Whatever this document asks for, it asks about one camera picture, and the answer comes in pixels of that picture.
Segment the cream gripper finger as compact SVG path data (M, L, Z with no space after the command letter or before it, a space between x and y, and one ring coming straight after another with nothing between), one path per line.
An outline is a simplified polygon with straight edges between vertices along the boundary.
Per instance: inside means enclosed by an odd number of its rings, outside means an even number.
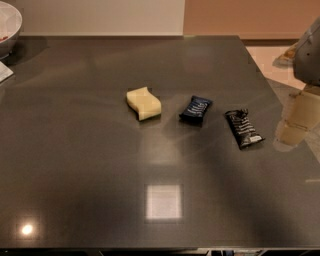
M299 126L293 126L286 121L280 121L277 125L276 140L288 146L297 146L306 137L308 130Z
M320 87L306 85L302 90L291 92L282 117L289 126L312 130L320 122Z

